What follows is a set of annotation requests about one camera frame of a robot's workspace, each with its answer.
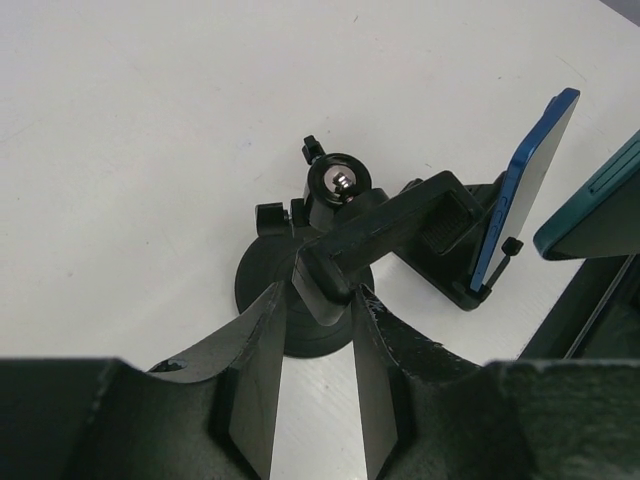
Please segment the black round-base clamp stand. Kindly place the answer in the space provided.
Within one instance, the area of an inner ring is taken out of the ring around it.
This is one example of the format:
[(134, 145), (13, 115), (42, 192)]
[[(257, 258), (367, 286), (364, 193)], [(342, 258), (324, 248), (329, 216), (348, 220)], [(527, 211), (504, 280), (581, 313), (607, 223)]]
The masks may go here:
[(284, 353), (329, 355), (352, 339), (349, 304), (373, 283), (371, 264), (414, 240), (443, 255), (475, 227), (483, 208), (449, 171), (390, 197), (367, 167), (345, 153), (303, 141), (309, 166), (304, 194), (255, 210), (257, 237), (242, 256), (234, 293), (245, 311), (271, 284), (285, 284)]

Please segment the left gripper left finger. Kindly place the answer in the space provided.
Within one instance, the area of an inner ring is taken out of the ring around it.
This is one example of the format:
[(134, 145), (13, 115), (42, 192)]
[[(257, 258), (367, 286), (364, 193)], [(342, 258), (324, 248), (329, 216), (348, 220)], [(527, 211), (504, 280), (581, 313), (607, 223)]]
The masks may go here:
[(116, 358), (1, 363), (5, 479), (266, 479), (286, 288), (139, 370)]

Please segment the blue phone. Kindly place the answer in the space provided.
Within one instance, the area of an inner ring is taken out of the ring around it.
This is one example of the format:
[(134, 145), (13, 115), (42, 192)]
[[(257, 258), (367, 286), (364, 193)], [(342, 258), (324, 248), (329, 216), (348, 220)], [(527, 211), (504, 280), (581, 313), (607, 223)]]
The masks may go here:
[(503, 245), (520, 235), (580, 98), (566, 88), (554, 96), (514, 151), (499, 189), (469, 288), (478, 292), (506, 256)]

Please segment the black folding phone stand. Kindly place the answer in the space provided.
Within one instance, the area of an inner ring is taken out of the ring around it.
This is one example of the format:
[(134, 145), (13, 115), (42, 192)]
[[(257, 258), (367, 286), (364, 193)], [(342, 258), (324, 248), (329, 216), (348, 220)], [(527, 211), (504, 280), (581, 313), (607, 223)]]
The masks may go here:
[(463, 192), (448, 192), (435, 200), (426, 224), (394, 253), (422, 278), (464, 311), (476, 309), (492, 292), (512, 257), (523, 243), (510, 237), (498, 250), (503, 255), (496, 271), (480, 290), (470, 288), (482, 244), (489, 232), (505, 175), (491, 184), (466, 185)]

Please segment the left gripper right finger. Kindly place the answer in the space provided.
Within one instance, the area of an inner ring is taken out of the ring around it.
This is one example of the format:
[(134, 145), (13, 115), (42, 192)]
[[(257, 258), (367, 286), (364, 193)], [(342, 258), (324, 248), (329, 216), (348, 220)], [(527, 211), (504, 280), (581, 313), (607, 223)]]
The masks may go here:
[(353, 346), (371, 479), (635, 479), (635, 360), (477, 365), (396, 317), (366, 286)]

